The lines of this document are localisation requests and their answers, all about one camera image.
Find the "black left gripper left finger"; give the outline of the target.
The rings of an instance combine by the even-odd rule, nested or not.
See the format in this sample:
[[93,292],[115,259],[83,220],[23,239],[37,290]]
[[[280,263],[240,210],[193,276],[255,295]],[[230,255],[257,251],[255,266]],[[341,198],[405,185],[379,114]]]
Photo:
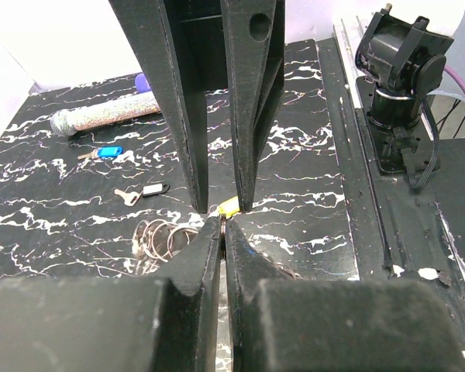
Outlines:
[[213,371],[218,328],[221,222],[197,236],[156,276],[165,283],[152,371]]

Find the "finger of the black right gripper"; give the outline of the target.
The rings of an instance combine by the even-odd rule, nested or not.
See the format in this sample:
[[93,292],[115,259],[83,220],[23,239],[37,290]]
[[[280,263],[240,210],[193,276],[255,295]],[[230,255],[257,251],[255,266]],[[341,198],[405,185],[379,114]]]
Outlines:
[[284,94],[284,1],[221,1],[240,210],[253,207],[258,165]]
[[110,5],[170,129],[191,205],[208,210],[205,90],[174,1],[111,1]]

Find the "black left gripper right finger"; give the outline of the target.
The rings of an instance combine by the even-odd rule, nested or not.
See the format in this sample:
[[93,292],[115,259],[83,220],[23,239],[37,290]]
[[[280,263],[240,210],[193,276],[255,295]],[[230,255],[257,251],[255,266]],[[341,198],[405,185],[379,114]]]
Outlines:
[[232,341],[232,369],[242,371],[246,357],[247,331],[254,316],[249,313],[257,285],[263,279],[288,279],[291,273],[256,251],[238,224],[225,224],[226,287],[229,302],[229,325]]

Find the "yellow key tag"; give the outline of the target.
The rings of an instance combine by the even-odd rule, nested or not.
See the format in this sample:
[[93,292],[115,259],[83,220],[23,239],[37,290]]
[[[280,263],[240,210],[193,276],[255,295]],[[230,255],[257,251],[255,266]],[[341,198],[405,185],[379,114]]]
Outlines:
[[219,216],[225,217],[226,219],[232,218],[234,215],[240,213],[239,199],[238,197],[230,198],[222,202],[218,206]]

